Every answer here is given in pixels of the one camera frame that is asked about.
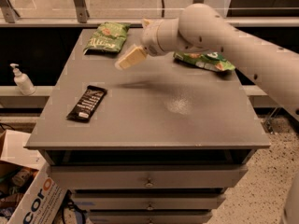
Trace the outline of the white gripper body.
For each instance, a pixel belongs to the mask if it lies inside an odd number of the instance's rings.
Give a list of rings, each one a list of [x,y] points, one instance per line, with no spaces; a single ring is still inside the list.
[[[160,23],[160,21],[153,21],[148,27],[142,27],[141,45],[150,56],[160,56],[163,53],[158,43]]]

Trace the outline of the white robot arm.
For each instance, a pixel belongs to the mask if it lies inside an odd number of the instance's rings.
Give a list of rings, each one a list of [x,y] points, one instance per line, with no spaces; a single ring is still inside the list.
[[[120,70],[172,51],[217,51],[295,119],[299,119],[299,54],[242,32],[212,7],[193,4],[175,19],[142,21],[141,44],[115,62]]]

